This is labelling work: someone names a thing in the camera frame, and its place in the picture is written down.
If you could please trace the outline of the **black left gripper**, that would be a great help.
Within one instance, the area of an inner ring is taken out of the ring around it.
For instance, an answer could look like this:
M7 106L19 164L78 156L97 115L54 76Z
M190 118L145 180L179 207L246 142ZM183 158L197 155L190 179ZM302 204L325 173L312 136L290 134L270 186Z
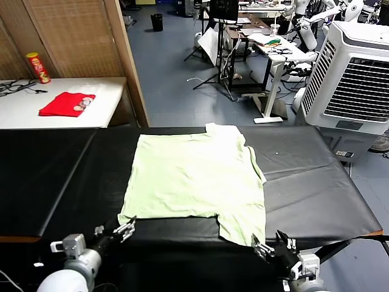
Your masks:
M136 219L136 216L131 217L127 223L120 225L110 234L104 234L105 227L103 225L95 227L95 236L88 244L88 249L97 252L103 259L111 246L123 243L133 235Z

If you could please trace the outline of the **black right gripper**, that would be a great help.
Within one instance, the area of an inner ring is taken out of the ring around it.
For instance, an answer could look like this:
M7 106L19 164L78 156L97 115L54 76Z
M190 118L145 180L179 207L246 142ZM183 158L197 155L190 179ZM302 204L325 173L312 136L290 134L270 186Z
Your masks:
M276 237L283 243L267 246L261 243L255 234L252 234L252 248L254 252L271 264L278 276L297 276L300 272L300 259L296 253L296 239L277 230Z

